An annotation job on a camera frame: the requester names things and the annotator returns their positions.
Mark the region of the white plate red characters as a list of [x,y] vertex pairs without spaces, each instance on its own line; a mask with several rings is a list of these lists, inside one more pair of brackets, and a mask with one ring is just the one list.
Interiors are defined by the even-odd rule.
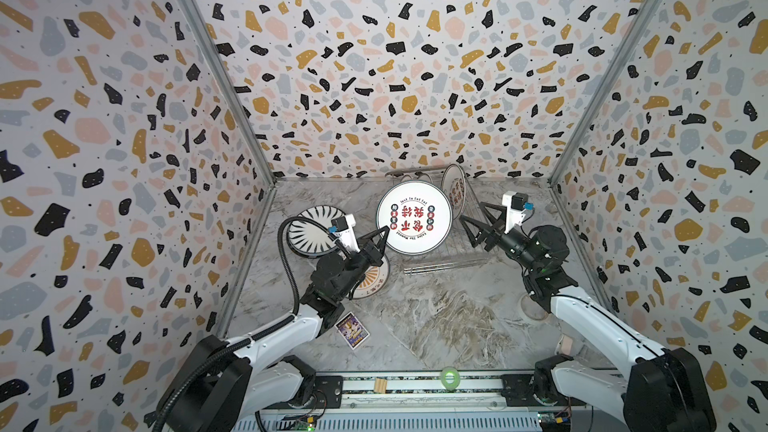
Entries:
[[411,180],[396,184],[380,199],[375,219],[378,229],[388,230],[390,249],[418,256],[445,242],[453,224],[453,212],[440,188]]

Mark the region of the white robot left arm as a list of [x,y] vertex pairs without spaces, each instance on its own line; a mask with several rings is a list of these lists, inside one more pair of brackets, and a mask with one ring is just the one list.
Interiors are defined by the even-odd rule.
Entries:
[[230,431],[274,404],[308,403],[317,373],[292,352],[342,319],[344,300],[382,265],[389,232],[379,228],[322,257],[285,316],[240,337],[198,342],[159,400],[153,430]]

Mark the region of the white plate black stripes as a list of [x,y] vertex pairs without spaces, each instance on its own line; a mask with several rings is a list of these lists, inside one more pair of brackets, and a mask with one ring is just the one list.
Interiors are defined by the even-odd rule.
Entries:
[[334,219],[344,215],[343,210],[331,205],[316,205],[305,209],[299,216],[317,222],[325,231],[307,222],[293,222],[288,227],[288,247],[297,255],[311,259],[336,252],[337,245],[327,236],[326,231],[333,226]]

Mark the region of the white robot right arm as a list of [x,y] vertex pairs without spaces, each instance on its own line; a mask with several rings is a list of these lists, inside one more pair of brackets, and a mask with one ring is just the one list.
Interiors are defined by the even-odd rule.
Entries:
[[538,361],[531,379],[543,404],[572,398],[593,406],[631,431],[713,431],[716,418],[696,357],[644,336],[594,300],[564,270],[570,249],[557,226],[525,232],[530,207],[506,195],[500,205],[482,202],[484,220],[459,220],[473,247],[501,250],[520,265],[528,298],[568,324],[614,366],[596,370],[559,353]]

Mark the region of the sunburst plate green rim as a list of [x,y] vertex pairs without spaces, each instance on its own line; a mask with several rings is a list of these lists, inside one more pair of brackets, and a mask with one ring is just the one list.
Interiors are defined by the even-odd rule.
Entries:
[[363,281],[352,292],[351,299],[364,299],[378,293],[383,289],[389,275],[390,263],[387,256],[383,256],[380,266],[371,266],[366,271]]

